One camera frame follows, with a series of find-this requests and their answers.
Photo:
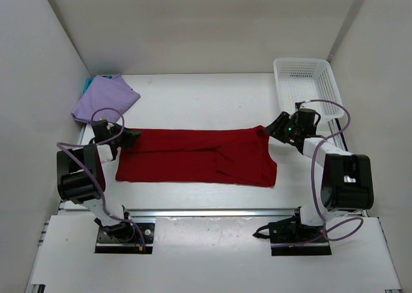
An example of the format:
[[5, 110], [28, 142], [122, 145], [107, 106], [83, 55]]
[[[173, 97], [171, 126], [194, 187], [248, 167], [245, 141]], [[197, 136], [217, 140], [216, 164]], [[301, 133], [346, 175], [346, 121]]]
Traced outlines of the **lavender t shirt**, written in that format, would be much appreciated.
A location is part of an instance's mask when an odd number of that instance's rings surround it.
[[91, 120], [106, 119], [117, 122], [137, 100], [140, 94], [126, 83], [121, 75], [112, 78], [97, 75], [71, 111], [72, 118], [85, 124]]

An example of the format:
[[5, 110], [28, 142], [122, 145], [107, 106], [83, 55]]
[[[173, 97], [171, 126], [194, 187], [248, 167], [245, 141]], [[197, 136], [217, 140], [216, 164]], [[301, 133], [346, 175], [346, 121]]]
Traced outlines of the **red t shirt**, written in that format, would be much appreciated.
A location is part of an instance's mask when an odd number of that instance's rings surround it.
[[201, 182], [273, 187], [277, 164], [263, 126], [234, 130], [142, 129], [120, 152], [119, 182]]

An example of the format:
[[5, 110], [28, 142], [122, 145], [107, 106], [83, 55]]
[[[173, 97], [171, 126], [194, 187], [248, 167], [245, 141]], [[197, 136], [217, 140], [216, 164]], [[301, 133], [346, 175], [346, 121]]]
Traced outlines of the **teal t shirt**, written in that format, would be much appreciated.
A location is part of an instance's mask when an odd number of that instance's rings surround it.
[[[86, 81], [84, 83], [83, 90], [82, 90], [82, 94], [85, 94], [85, 92], [89, 88], [90, 84], [93, 82], [94, 78], [95, 77], [91, 77], [91, 78], [86, 79]], [[112, 75], [103, 75], [103, 78], [112, 79], [113, 76]]]

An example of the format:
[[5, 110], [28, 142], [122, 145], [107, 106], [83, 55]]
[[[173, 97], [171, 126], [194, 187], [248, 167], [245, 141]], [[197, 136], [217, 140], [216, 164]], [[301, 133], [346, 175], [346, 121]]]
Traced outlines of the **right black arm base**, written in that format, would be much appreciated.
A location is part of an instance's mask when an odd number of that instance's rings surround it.
[[322, 226], [301, 222], [300, 210], [284, 220], [269, 222], [252, 235], [270, 240], [271, 256], [330, 256], [330, 243], [323, 236]]

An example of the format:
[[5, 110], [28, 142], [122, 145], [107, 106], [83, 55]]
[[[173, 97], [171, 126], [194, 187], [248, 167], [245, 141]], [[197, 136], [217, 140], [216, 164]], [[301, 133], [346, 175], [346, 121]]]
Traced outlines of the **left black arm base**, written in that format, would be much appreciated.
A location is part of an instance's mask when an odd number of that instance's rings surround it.
[[104, 227], [97, 218], [98, 225], [95, 242], [96, 254], [152, 254], [155, 238], [155, 222], [140, 222], [136, 230], [131, 223], [121, 222], [110, 227]]

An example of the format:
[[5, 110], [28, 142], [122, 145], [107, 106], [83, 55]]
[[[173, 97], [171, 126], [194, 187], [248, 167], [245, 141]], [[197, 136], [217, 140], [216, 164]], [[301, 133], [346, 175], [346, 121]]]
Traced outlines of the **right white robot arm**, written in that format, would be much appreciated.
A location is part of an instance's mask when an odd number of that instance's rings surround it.
[[294, 146], [311, 159], [313, 203], [299, 207], [298, 220], [289, 225], [296, 241], [312, 234], [321, 226], [345, 214], [371, 209], [374, 203], [370, 159], [344, 151], [317, 134], [320, 114], [299, 108], [295, 113], [282, 112], [265, 127], [272, 138]]

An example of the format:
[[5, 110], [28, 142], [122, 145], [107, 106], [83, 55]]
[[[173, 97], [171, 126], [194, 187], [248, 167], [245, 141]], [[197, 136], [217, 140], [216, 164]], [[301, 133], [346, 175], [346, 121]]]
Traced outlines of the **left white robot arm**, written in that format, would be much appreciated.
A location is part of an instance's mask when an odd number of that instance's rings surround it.
[[94, 137], [86, 145], [57, 143], [57, 190], [61, 199], [87, 208], [107, 234], [129, 241], [135, 225], [123, 205], [110, 207], [105, 197], [102, 165], [117, 159], [119, 152], [133, 147], [139, 130], [99, 120], [91, 123]]

